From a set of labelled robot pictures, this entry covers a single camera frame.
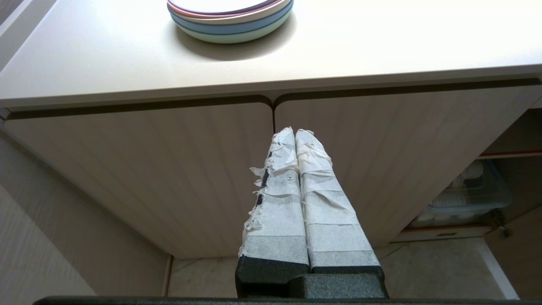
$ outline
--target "floor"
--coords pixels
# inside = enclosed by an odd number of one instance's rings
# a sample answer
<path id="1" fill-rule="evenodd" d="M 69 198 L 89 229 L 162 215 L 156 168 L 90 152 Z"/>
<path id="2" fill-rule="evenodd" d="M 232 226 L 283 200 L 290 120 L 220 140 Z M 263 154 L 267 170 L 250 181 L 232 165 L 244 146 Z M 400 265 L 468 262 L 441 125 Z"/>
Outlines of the floor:
<path id="1" fill-rule="evenodd" d="M 392 298 L 518 298 L 483 238 L 396 243 L 375 253 Z M 236 266 L 236 257 L 175 259 L 168 295 L 235 298 Z"/>

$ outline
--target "cabinet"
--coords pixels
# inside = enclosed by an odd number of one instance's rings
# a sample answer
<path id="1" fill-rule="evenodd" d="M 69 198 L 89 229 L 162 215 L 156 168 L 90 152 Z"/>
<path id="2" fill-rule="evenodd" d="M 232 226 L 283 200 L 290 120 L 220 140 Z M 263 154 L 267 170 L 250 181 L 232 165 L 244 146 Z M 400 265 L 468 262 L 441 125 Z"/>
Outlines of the cabinet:
<path id="1" fill-rule="evenodd" d="M 291 94 L 276 129 L 310 129 L 373 246 L 388 243 L 541 95 L 470 84 Z"/>
<path id="2" fill-rule="evenodd" d="M 234 256 L 273 115 L 263 97 L 223 102 L 45 111 L 5 127 L 166 252 Z"/>

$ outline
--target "transparent container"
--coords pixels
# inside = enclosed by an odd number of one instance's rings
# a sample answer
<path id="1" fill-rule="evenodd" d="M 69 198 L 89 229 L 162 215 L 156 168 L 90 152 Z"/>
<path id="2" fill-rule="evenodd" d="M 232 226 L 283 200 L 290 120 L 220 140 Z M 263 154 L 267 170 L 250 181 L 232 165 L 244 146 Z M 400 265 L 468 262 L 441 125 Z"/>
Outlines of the transparent container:
<path id="1" fill-rule="evenodd" d="M 512 195 L 495 165 L 482 161 L 483 174 L 464 180 L 464 186 L 445 189 L 410 224 L 410 227 L 449 226 L 474 223 L 495 208 L 512 203 Z"/>

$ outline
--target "white countertop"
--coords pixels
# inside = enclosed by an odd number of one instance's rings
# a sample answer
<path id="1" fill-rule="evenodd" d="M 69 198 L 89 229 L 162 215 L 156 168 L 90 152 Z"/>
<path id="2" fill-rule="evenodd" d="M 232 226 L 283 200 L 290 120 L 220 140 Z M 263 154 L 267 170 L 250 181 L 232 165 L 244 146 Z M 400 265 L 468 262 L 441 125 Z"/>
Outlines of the white countertop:
<path id="1" fill-rule="evenodd" d="M 0 72 L 0 107 L 538 73 L 534 3 L 295 0 L 275 33 L 212 45 L 164 0 L 58 0 Z"/>

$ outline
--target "stacked plates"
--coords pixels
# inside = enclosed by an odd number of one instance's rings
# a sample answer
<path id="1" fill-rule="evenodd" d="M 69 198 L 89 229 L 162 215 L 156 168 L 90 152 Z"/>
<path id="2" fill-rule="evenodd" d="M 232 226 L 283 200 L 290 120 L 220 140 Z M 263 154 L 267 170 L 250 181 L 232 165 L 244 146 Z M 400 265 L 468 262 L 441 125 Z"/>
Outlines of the stacked plates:
<path id="1" fill-rule="evenodd" d="M 293 0 L 167 0 L 176 25 L 214 43 L 238 43 L 265 36 L 288 19 Z"/>

